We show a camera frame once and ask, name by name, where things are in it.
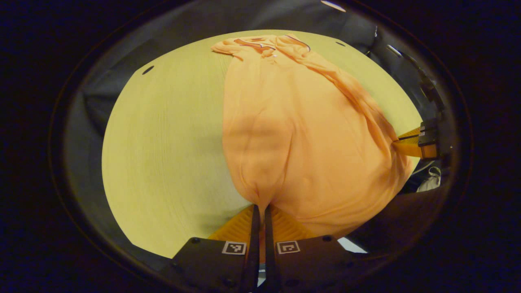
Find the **orange shirt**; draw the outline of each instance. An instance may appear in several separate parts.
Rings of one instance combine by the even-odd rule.
[[[273,204],[317,235],[342,236],[410,176],[393,127],[349,73],[295,35],[227,39],[222,145],[235,187],[262,214]]]

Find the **table surface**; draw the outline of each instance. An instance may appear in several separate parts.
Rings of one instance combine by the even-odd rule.
[[[233,57],[210,47],[227,38],[287,33],[357,78],[397,135],[419,126],[418,111],[392,77],[328,36],[256,30],[178,48],[132,75],[105,131],[107,200],[134,245],[171,258],[190,237],[208,237],[250,204],[233,186],[221,145],[224,81]]]

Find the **light wooden table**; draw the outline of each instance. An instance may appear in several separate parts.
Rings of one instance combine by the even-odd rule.
[[[224,80],[232,56],[210,47],[227,38],[290,32],[356,77],[397,135],[419,126],[418,111],[400,86],[368,57],[334,38],[258,30],[178,48],[134,73],[105,132],[107,200],[134,245],[171,258],[190,237],[208,237],[249,205],[233,186],[221,145]]]

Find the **dark background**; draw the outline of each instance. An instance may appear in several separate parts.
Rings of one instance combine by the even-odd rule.
[[[160,1],[2,2],[1,291],[159,289],[95,249],[56,196],[47,161],[54,102],[75,65],[118,27]],[[437,225],[365,291],[514,291],[519,287],[519,4],[366,0],[449,68],[472,120],[475,163],[457,214]],[[139,20],[131,23],[137,26]]]

